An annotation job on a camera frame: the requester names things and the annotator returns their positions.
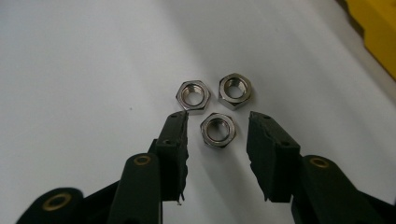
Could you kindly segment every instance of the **gray background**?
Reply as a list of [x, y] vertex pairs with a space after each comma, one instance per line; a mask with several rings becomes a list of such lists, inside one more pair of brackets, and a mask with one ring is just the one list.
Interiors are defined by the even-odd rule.
[[[254, 85], [237, 111], [217, 102], [233, 72]], [[249, 169], [250, 110], [394, 202], [396, 84], [335, 1], [1, 1], [0, 223], [50, 189], [89, 195], [116, 181], [192, 79], [213, 97], [190, 117], [186, 202], [165, 203], [164, 223], [292, 223], [290, 205], [266, 203]], [[237, 122], [224, 150], [200, 135], [212, 112]]]

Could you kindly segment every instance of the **silver hex nut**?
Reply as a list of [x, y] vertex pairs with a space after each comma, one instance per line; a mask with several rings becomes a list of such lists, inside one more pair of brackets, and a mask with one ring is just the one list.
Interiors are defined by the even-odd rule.
[[[202, 95], [202, 100], [198, 104], [189, 101], [188, 95], [193, 92]], [[181, 84], [180, 88], [178, 89], [176, 98], [181, 107], [190, 115], [200, 115], [205, 113], [205, 110], [209, 104], [210, 91], [200, 80], [186, 81], [183, 82], [183, 84]]]
[[[225, 134], [220, 138], [212, 136], [210, 129], [214, 129], [219, 132], [219, 127], [225, 129]], [[233, 123], [233, 119], [227, 115], [212, 113], [201, 123], [201, 133], [204, 138], [204, 142], [209, 147], [224, 148], [233, 141], [236, 136], [236, 129]]]
[[[242, 94], [232, 97], [230, 89], [238, 88]], [[219, 101], [231, 110], [235, 110], [251, 99], [252, 87], [250, 81], [239, 74], [233, 73], [221, 79], [219, 83]]]

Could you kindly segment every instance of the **hex nut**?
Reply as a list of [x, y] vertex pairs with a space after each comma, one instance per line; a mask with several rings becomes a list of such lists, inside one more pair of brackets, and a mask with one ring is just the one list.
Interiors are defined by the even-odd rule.
[[[229, 89], [237, 87], [241, 90], [242, 95], [233, 98]], [[245, 104], [251, 99], [252, 87], [250, 81], [242, 75], [233, 73], [221, 79], [219, 83], [219, 101], [231, 110], [235, 110]]]
[[[224, 126], [227, 129], [226, 136], [223, 139], [215, 139], [213, 136], [210, 136], [209, 128], [212, 125]], [[235, 138], [236, 129], [231, 117], [219, 113], [213, 113], [201, 123], [201, 133], [207, 146], [214, 148], [225, 148]]]
[[[202, 101], [200, 103], [196, 105], [189, 104], [187, 96], [192, 92], [197, 92], [202, 95]], [[210, 91], [200, 80], [186, 81], [183, 82], [178, 89], [176, 98], [181, 107], [186, 110], [189, 115], [200, 115], [205, 113], [210, 99]]]

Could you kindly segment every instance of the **brass ring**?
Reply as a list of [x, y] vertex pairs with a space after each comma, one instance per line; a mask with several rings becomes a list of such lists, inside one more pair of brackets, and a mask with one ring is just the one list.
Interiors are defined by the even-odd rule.
[[151, 162], [150, 156], [139, 156], [134, 158], [134, 164], [136, 165], [146, 165]]
[[320, 168], [328, 168], [329, 167], [329, 163], [321, 158], [318, 157], [314, 157], [311, 158], [311, 160], [309, 160], [312, 164], [316, 165], [317, 167]]
[[[55, 203], [54, 201], [57, 199], [63, 199], [63, 200], [60, 203]], [[57, 195], [50, 197], [43, 203], [43, 210], [47, 212], [58, 210], [64, 207], [65, 205], [67, 205], [71, 199], [72, 196], [69, 193], [67, 192], [59, 193]]]

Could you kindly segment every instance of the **nut threaded hole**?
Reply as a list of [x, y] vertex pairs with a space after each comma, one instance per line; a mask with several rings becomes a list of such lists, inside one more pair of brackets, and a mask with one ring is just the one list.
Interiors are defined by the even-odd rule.
[[188, 85], [182, 92], [183, 101], [187, 105], [199, 105], [204, 100], [204, 90], [197, 85]]
[[207, 136], [213, 141], [221, 142], [230, 135], [230, 127], [222, 119], [213, 119], [207, 124]]
[[224, 91], [229, 97], [238, 99], [247, 92], [247, 86], [241, 79], [233, 77], [225, 82]]

